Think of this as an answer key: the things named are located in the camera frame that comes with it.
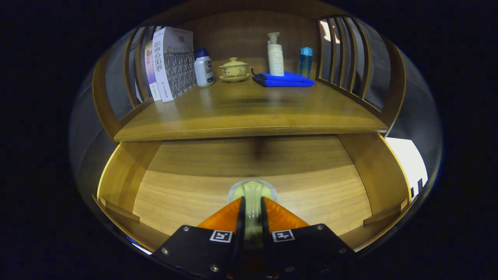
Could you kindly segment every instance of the folded blue cloth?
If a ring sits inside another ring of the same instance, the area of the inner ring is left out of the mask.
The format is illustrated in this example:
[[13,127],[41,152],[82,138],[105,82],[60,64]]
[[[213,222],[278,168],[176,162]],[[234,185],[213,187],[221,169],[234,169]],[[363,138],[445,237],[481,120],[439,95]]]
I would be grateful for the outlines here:
[[302,77],[297,74],[292,74],[284,71],[284,76],[272,76],[268,73],[254,74],[252,78],[258,84],[264,87],[311,87],[315,84],[315,81],[308,78]]

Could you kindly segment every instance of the lotion bottle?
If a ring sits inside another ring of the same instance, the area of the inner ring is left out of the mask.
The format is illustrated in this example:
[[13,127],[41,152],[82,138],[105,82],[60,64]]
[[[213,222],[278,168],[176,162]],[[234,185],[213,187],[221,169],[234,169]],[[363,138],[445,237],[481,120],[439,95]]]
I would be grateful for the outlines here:
[[277,44],[277,37],[280,32],[268,33],[268,65],[270,75],[283,77],[283,52],[282,45]]
[[194,69],[197,85],[201,88],[211,86],[215,81],[208,51],[205,48],[198,48],[195,57]]

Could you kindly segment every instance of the wooden shelf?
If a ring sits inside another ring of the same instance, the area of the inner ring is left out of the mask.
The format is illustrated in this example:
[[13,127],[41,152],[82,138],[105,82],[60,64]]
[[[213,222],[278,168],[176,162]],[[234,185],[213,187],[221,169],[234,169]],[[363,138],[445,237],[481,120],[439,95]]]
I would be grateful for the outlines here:
[[321,83],[264,88],[216,81],[172,102],[156,101],[115,135],[116,142],[242,136],[386,132],[367,109]]
[[362,179],[334,135],[165,141],[143,175],[133,214],[172,235],[226,206],[230,187],[248,178],[271,183],[279,204],[337,235],[372,215]]

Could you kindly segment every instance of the lower shelf compartment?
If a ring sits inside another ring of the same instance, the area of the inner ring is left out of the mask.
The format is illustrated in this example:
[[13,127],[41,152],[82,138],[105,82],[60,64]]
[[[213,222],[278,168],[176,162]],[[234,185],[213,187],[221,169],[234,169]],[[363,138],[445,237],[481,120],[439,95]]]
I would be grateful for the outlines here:
[[379,134],[123,142],[97,198],[107,212],[165,238],[181,225],[200,224],[227,204],[235,183],[250,178],[272,184],[280,205],[309,224],[326,224],[353,249],[399,213],[366,219],[411,199],[403,170]]
[[338,235],[372,215],[362,180],[336,136],[164,142],[144,174],[133,213],[171,235],[224,207],[230,188],[249,178],[269,182],[279,204]]

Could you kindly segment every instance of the book spine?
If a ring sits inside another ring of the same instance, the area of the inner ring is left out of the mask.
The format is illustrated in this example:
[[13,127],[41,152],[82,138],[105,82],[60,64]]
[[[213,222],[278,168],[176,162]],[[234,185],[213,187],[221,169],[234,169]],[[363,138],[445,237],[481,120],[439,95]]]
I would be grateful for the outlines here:
[[152,39],[152,60],[154,62],[154,72],[159,88],[159,94],[163,102],[173,100],[171,89],[169,88],[168,77],[164,69],[164,56],[163,56],[163,39],[165,28],[156,31]]
[[147,74],[147,81],[149,82],[152,98],[154,98],[154,101],[161,100],[161,95],[155,80],[154,63],[152,62],[152,41],[145,46],[145,72]]

